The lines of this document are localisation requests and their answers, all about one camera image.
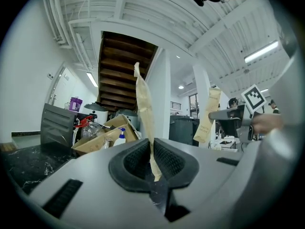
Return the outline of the large black bin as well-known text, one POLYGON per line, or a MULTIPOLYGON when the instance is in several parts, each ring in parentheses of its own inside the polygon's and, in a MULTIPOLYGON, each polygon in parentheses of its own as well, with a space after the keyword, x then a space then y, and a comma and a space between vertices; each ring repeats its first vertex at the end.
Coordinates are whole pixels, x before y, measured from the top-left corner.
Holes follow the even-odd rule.
POLYGON ((184 115, 171 115, 169 140, 191 146, 199 146, 199 142, 193 139, 199 123, 199 118, 184 115))

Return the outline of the person's right hand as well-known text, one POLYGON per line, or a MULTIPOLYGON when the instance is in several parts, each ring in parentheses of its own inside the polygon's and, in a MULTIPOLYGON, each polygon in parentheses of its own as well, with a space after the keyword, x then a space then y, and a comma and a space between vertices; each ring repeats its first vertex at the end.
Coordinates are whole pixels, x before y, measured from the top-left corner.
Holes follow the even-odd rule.
POLYGON ((251 122, 255 134, 268 134, 273 129, 281 129, 284 126, 280 114, 259 114, 251 122))

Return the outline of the white pump bottle blue cap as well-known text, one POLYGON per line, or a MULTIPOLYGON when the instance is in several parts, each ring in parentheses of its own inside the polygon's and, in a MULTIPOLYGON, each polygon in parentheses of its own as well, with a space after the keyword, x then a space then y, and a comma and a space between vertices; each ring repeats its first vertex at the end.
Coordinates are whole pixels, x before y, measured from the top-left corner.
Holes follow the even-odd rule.
POLYGON ((119 127, 121 133, 119 134, 119 137, 115 140, 113 146, 118 146, 118 145, 121 145, 121 144, 125 144, 126 143, 126 138, 125 138, 125 128, 123 127, 119 127))

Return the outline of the dark grey drawer unit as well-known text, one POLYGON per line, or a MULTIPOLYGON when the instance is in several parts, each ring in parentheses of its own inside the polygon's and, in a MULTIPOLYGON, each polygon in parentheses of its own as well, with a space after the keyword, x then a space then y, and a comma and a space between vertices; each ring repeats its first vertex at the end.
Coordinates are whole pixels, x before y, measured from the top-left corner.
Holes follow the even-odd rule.
POLYGON ((72 147, 77 113, 45 104, 41 116, 41 144, 53 143, 72 147))

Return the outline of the wooden steps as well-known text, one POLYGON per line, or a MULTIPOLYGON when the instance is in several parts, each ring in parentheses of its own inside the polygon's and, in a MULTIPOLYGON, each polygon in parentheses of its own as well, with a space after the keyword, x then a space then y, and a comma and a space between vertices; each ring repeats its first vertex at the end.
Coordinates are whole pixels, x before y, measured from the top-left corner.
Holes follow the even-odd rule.
POLYGON ((0 151, 1 152, 12 152, 16 151, 17 148, 13 143, 0 143, 0 151))

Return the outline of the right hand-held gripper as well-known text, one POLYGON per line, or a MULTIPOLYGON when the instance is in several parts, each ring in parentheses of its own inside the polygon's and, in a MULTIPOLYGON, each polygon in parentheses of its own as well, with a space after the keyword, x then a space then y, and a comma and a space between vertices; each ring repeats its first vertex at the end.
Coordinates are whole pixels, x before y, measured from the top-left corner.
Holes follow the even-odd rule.
POLYGON ((239 138, 243 143, 252 141, 254 130, 252 119, 257 114, 257 110, 262 108, 266 99, 256 84, 250 86, 241 93, 244 104, 226 110, 210 112, 210 119, 219 120, 219 123, 228 136, 239 138))

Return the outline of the red spray trigger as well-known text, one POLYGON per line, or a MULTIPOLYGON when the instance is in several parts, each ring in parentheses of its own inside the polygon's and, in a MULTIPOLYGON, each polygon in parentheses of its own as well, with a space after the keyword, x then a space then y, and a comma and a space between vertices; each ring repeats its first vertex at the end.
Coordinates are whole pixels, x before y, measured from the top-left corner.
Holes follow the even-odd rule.
POLYGON ((89 122, 91 122, 93 120, 93 116, 89 115, 87 117, 85 117, 84 119, 82 119, 80 121, 80 123, 78 125, 76 125, 76 128, 81 128, 81 127, 86 127, 89 125, 89 122))

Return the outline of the white rounded appliance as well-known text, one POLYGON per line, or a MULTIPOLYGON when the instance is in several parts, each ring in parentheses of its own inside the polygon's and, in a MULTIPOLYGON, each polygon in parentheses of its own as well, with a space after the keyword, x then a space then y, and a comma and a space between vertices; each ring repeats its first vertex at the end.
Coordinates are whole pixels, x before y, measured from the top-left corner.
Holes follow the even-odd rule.
POLYGON ((98 124, 102 125, 107 122, 108 109, 106 109, 104 106, 101 106, 97 102, 86 104, 82 113, 93 116, 94 122, 98 124))

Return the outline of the dark wooden staircase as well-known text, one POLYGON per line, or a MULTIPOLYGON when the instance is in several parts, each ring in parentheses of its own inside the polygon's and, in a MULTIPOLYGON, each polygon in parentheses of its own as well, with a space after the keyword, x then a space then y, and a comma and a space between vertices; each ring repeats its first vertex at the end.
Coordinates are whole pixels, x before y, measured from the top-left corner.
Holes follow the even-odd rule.
POLYGON ((146 78, 157 49, 149 42, 105 31, 98 63, 98 104, 110 113, 119 109, 135 110, 134 65, 140 64, 140 75, 146 78))

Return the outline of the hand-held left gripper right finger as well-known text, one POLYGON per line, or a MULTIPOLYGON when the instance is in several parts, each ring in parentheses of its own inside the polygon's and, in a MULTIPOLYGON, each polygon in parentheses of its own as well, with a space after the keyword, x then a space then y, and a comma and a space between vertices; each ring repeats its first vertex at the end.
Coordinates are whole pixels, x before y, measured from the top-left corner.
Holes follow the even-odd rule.
POLYGON ((231 229, 235 197, 227 186, 242 155, 156 139, 165 180, 164 217, 152 229, 231 229))

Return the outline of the ceiling tube light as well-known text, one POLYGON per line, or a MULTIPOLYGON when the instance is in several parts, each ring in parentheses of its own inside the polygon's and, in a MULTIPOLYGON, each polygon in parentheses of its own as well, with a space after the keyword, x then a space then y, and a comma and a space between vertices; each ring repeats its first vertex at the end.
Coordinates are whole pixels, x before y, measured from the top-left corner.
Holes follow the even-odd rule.
POLYGON ((246 56, 244 58, 245 63, 249 63, 259 57, 261 57, 262 55, 270 52, 273 49, 276 49, 278 47, 279 42, 278 41, 273 41, 271 43, 269 43, 268 45, 264 46, 263 48, 251 53, 250 55, 246 56))
POLYGON ((92 73, 87 72, 86 74, 87 74, 88 78, 90 79, 91 83, 93 84, 93 86, 96 87, 96 88, 98 88, 98 84, 96 83, 96 81, 95 81, 95 79, 94 79, 92 73))

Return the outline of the clear plastic jug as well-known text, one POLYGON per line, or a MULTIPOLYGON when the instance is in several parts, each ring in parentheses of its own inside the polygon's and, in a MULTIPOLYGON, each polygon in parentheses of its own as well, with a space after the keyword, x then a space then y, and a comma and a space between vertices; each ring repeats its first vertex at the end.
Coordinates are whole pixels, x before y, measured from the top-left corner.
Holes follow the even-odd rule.
POLYGON ((81 138, 85 138, 87 140, 92 140, 104 133, 105 133, 105 131, 101 125, 99 125, 98 123, 95 123, 95 122, 88 121, 82 127, 81 138))

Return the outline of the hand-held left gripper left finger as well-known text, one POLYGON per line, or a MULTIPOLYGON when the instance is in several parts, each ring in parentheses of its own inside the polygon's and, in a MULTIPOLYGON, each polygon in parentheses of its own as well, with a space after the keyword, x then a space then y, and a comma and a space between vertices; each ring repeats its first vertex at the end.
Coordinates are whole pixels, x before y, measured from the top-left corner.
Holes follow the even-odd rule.
POLYGON ((72 159, 44 179, 30 198, 61 223, 78 229, 158 229, 167 225, 150 199, 150 159, 138 140, 72 159))

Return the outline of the brown cardboard box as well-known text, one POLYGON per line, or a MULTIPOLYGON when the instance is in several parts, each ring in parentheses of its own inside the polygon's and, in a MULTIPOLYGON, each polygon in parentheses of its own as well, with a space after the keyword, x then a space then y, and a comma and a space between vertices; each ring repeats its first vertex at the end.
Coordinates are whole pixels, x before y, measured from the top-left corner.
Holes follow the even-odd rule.
POLYGON ((115 146, 116 140, 118 140, 122 134, 124 135, 125 143, 141 139, 138 131, 125 115, 120 114, 114 119, 106 122, 105 125, 109 127, 114 126, 114 129, 97 134, 97 137, 91 140, 82 138, 72 146, 72 149, 79 155, 84 155, 104 149, 106 144, 108 147, 113 147, 115 146))

